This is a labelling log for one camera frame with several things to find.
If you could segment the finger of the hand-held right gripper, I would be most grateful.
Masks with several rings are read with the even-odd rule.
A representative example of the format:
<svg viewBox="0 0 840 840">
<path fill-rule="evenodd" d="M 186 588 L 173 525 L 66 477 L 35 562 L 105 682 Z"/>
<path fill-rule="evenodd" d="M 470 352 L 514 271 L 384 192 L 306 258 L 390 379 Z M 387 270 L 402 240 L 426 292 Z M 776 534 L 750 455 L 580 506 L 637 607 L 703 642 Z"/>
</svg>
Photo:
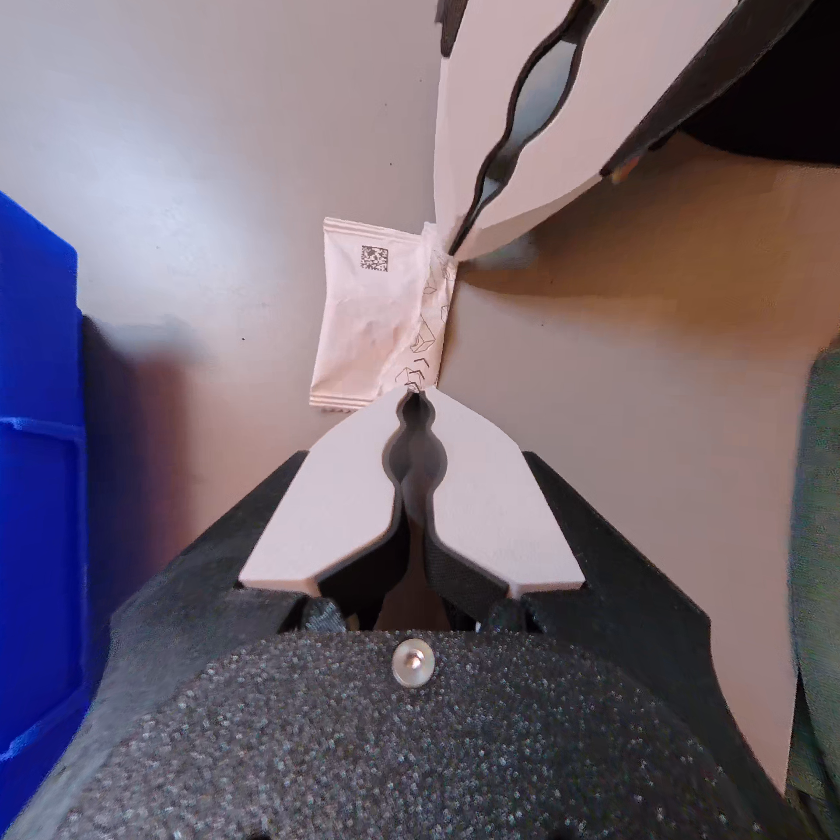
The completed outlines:
<svg viewBox="0 0 840 840">
<path fill-rule="evenodd" d="M 480 211 L 559 102 L 578 12 L 573 1 L 437 2 L 434 204 L 437 232 L 451 256 L 466 255 Z"/>
<path fill-rule="evenodd" d="M 578 2 L 570 70 L 547 122 L 484 206 L 465 256 L 526 234 L 598 183 L 601 168 L 736 2 Z"/>
</svg>

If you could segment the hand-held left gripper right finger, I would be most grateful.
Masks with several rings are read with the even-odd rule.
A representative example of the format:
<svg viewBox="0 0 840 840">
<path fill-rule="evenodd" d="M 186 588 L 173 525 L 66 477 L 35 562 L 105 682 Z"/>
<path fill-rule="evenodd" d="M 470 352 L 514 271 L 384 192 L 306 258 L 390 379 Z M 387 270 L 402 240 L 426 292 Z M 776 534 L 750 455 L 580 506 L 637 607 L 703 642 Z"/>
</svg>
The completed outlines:
<svg viewBox="0 0 840 840">
<path fill-rule="evenodd" d="M 430 536 L 507 595 L 576 591 L 585 575 L 519 445 L 438 389 L 429 435 L 440 475 L 430 488 Z"/>
</svg>

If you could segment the blue plastic bin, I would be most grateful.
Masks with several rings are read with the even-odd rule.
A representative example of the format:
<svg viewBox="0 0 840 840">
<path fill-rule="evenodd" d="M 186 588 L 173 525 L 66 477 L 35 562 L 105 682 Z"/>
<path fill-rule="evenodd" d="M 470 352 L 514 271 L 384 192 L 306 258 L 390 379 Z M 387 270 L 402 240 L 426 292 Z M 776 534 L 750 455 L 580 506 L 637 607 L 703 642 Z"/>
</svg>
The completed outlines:
<svg viewBox="0 0 840 840">
<path fill-rule="evenodd" d="M 88 708 L 77 252 L 1 195 L 2 830 Z"/>
</svg>

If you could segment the small numbered paper bag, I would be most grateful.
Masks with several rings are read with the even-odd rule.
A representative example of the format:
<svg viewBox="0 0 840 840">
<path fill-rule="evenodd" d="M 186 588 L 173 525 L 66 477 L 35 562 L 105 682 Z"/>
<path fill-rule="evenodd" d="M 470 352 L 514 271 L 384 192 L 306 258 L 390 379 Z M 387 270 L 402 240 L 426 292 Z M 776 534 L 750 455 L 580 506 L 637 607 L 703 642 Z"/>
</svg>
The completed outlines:
<svg viewBox="0 0 840 840">
<path fill-rule="evenodd" d="M 421 234 L 326 217 L 326 294 L 309 404 L 352 412 L 437 386 L 457 261 Z"/>
</svg>

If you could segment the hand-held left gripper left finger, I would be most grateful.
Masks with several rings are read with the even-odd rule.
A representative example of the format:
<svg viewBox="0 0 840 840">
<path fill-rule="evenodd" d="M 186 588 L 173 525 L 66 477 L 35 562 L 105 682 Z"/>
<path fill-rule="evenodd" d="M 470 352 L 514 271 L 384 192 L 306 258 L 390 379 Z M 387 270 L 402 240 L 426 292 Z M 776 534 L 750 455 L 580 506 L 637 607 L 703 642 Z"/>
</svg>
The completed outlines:
<svg viewBox="0 0 840 840">
<path fill-rule="evenodd" d="M 320 437 L 245 562 L 241 585 L 320 594 L 322 582 L 396 532 L 407 471 L 403 410 L 416 395 L 390 391 Z"/>
</svg>

